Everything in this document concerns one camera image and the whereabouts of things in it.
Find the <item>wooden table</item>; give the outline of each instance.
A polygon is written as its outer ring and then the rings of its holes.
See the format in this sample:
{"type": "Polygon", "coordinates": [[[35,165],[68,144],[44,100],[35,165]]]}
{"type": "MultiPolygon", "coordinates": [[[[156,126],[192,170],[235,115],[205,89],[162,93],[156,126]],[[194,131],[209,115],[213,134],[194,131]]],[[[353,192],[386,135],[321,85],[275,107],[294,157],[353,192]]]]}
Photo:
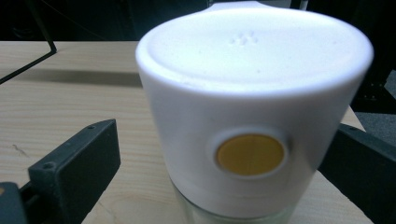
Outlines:
{"type": "MultiPolygon", "coordinates": [[[[134,60],[135,42],[60,42],[58,53],[0,86],[0,181],[27,168],[85,126],[118,124],[121,167],[84,223],[181,223],[134,60]]],[[[0,42],[4,76],[48,51],[43,42],[0,42]]],[[[351,110],[344,123],[361,128],[351,110]]],[[[372,223],[320,173],[291,224],[372,223]]]]}

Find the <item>white lid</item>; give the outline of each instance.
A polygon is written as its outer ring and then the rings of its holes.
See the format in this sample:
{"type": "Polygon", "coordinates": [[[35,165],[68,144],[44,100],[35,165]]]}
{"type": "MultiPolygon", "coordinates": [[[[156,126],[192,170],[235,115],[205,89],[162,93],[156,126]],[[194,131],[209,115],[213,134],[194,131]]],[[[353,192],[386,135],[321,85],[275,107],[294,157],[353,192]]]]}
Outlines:
{"type": "Polygon", "coordinates": [[[254,95],[314,91],[354,79],[367,69],[371,52],[368,39],[345,22],[240,2],[154,28],[136,55],[149,75],[174,85],[254,95]]]}

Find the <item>white container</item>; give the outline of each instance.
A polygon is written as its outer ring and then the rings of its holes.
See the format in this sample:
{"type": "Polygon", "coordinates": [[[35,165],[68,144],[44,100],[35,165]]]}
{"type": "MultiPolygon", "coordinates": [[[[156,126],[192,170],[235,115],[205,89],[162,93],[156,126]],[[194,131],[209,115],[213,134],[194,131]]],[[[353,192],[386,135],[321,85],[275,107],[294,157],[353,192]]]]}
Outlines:
{"type": "Polygon", "coordinates": [[[372,57],[347,23],[257,2],[166,22],[136,50],[172,181],[233,218],[297,204],[372,57]]]}

